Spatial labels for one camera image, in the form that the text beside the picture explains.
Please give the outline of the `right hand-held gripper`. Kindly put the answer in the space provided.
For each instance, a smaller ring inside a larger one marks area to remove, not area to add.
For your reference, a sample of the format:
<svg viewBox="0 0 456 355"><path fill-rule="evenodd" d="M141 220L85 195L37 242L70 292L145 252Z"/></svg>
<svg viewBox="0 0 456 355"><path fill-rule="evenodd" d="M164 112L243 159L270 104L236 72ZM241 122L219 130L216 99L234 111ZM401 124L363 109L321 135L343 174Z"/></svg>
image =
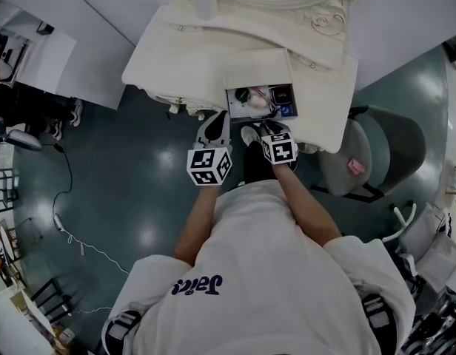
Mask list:
<svg viewBox="0 0 456 355"><path fill-rule="evenodd" d="M264 157L272 165L297 160L298 148L287 125L277 121L264 121L260 124L260 133Z"/></svg>

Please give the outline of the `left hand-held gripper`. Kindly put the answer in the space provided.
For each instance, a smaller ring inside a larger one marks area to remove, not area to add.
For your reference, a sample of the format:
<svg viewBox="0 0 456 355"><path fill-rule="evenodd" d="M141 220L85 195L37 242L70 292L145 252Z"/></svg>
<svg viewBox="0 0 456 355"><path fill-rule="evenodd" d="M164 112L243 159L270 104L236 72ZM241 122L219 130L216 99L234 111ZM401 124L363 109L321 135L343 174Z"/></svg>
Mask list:
<svg viewBox="0 0 456 355"><path fill-rule="evenodd" d="M220 186L231 171L230 116L221 111L198 129L193 149L187 153L187 173L196 186Z"/></svg>

